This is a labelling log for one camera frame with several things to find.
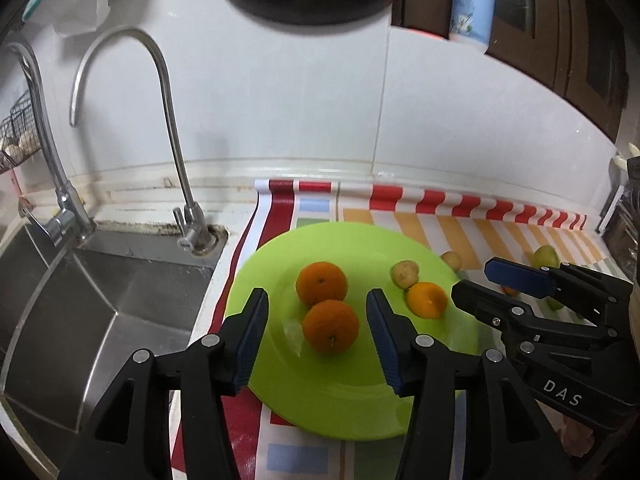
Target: faucet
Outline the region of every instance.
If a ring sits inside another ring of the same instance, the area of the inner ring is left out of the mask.
[[[98,36],[84,53],[84,57],[78,66],[76,80],[74,82],[73,92],[71,94],[71,110],[69,123],[76,126],[78,122],[80,94],[84,88],[86,80],[86,69],[90,61],[93,59],[95,52],[107,40],[118,36],[129,36],[138,40],[146,47],[153,58],[158,77],[160,78],[160,90],[162,93],[162,105],[164,106],[164,119],[166,120],[166,128],[169,132],[169,141],[171,142],[171,150],[174,154],[175,169],[178,172],[178,179],[182,187],[184,195],[184,216],[179,207],[174,208],[174,218],[182,236],[178,238],[178,245],[191,252],[202,252],[210,248],[215,240],[212,238],[205,222],[204,213],[200,205],[193,199],[191,186],[187,177],[187,171],[184,167],[184,158],[180,149],[180,139],[178,138],[178,128],[175,125],[174,102],[171,98],[171,86],[169,85],[169,72],[164,62],[164,56],[160,51],[158,44],[144,30],[135,27],[115,27],[105,31]]]
[[[18,32],[11,32],[6,37],[0,50],[5,48],[18,57],[22,72],[27,79],[42,155],[44,155],[51,179],[56,187],[56,196],[60,206],[60,211],[44,225],[24,205],[20,206],[20,216],[27,216],[32,224],[44,231],[54,245],[58,245],[69,230],[77,238],[83,240],[94,231],[94,223],[89,218],[76,188],[69,181],[65,169],[62,167],[62,162],[60,162],[56,143],[51,133],[42,89],[42,77],[36,56],[27,39]]]

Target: green fruit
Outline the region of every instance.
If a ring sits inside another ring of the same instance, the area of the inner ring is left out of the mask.
[[[532,266],[539,269],[540,267],[560,267],[560,258],[558,253],[550,245],[543,245],[536,249],[531,259]]]
[[[554,300],[554,298],[550,298],[547,296],[545,300],[546,300],[547,306],[554,312],[564,307],[562,303],[560,303],[558,300]]]

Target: wooden cabinet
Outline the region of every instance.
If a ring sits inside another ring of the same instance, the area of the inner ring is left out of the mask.
[[[451,0],[398,0],[392,23],[447,37],[450,10]],[[567,99],[615,140],[625,46],[604,0],[495,0],[487,54]]]
[[[615,141],[628,85],[622,25],[604,0],[569,3],[571,61],[564,96]]]

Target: wire basket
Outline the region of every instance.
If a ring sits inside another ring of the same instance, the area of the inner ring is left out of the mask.
[[[27,90],[0,123],[0,174],[23,163],[39,149],[38,129]]]

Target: sink basin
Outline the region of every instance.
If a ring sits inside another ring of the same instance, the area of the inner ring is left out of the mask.
[[[224,231],[216,236],[204,257],[185,253],[177,237],[139,232],[97,231],[60,251],[28,227],[14,237],[0,258],[9,281],[0,288],[0,324],[5,316],[15,326],[0,394],[57,469],[132,352],[186,348],[226,241]]]

